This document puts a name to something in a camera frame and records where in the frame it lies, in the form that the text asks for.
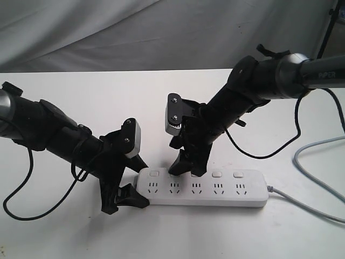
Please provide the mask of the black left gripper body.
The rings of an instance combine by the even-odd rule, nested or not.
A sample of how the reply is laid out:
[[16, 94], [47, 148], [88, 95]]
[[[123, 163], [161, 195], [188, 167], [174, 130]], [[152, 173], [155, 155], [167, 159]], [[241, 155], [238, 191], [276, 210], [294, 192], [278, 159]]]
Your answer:
[[115, 197], [129, 158], [125, 156], [125, 130], [121, 128], [100, 136], [100, 148], [93, 155], [93, 175], [99, 179], [101, 211], [112, 215], [119, 210]]

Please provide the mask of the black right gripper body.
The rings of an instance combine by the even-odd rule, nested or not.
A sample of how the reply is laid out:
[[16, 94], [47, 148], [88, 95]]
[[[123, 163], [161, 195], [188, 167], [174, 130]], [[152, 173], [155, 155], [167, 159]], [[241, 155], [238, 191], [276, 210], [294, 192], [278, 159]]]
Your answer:
[[172, 136], [169, 146], [185, 150], [191, 162], [192, 153], [201, 146], [211, 145], [214, 136], [212, 124], [215, 110], [206, 103], [183, 99], [182, 127], [178, 136]]

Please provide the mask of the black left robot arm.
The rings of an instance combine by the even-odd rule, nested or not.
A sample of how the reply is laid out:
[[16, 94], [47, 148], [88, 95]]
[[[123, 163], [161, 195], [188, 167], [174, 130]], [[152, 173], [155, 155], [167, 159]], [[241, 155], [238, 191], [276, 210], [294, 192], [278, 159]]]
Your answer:
[[132, 184], [120, 186], [124, 171], [135, 172], [147, 167], [141, 159], [141, 129], [136, 119], [126, 119], [121, 128], [95, 137], [85, 125], [77, 124], [52, 103], [22, 97], [23, 91], [5, 81], [1, 87], [1, 137], [27, 148], [29, 171], [24, 181], [4, 200], [3, 208], [13, 219], [32, 221], [53, 212], [34, 217], [19, 217], [9, 211], [7, 203], [28, 182], [33, 171], [33, 151], [47, 150], [71, 165], [73, 183], [83, 182], [89, 175], [100, 184], [101, 211], [113, 214], [120, 206], [145, 208], [149, 200]]

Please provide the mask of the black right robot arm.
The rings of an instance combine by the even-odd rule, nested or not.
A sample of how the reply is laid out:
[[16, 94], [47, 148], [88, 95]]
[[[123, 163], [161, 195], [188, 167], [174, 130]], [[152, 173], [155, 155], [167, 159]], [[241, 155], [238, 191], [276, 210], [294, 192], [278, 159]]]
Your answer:
[[172, 136], [170, 147], [179, 151], [168, 170], [171, 175], [204, 175], [213, 142], [233, 124], [245, 126], [241, 120], [245, 113], [273, 99], [301, 100], [318, 88], [344, 87], [344, 56], [309, 59], [290, 51], [272, 52], [262, 45], [257, 50], [265, 60], [241, 59], [209, 102], [168, 95], [165, 130]]

